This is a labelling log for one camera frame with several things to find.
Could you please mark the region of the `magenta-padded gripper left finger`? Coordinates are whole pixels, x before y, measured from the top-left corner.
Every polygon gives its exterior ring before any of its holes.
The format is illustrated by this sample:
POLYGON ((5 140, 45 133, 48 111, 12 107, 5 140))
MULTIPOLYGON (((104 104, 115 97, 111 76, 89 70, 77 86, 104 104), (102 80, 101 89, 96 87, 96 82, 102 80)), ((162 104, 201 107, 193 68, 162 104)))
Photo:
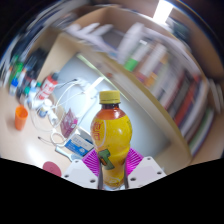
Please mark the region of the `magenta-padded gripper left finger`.
POLYGON ((75 159, 63 174, 63 178, 84 188, 102 188, 102 169, 95 150, 81 160, 75 159))

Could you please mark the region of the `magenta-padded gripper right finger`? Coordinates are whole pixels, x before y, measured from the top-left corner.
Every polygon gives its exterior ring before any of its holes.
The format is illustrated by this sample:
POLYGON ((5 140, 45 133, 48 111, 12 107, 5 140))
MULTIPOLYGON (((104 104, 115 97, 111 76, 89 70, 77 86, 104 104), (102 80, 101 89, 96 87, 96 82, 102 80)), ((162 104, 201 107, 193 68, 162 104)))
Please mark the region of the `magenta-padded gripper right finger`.
POLYGON ((163 169, 151 156, 144 157, 133 148, 129 150, 125 161, 126 189, 140 188, 165 176, 163 169))

